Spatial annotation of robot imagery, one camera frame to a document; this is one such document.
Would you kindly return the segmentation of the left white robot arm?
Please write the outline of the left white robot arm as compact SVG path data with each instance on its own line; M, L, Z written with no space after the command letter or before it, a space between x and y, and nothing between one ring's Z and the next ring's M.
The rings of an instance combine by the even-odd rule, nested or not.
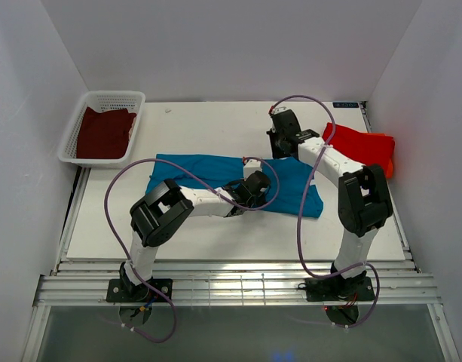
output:
M165 179L130 208L133 232L130 260L120 267L121 290L133 301L149 292L159 246L168 242L189 217L239 216L266 203L271 180L260 167L243 179L217 189L190 189Z

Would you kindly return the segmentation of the blue t shirt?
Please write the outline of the blue t shirt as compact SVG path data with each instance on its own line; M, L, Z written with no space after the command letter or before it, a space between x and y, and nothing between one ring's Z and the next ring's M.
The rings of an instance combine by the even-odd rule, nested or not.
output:
M157 158L170 161L190 171L214 189L243 177L243 162L240 158L218 155L172 155L158 154ZM294 158L268 159L262 165L262 171L271 180L271 187L266 197L270 200L277 195L273 203L264 210L273 213L296 215L299 212L305 183L311 173L311 166L296 161ZM165 179L174 179L180 186L201 189L203 186L183 171L157 162L149 177L146 193Z

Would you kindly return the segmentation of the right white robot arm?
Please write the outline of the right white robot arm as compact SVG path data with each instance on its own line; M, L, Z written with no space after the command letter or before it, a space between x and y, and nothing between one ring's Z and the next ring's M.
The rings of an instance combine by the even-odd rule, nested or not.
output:
M313 283L328 287L334 297L348 299L366 279L366 262L378 230L393 215L387 180L378 164L367 166L331 145L336 132L332 122L326 137L303 130L291 109L269 110L272 127L267 132L274 158L293 157L321 173L338 190L338 218L343 237L331 274L314 276Z

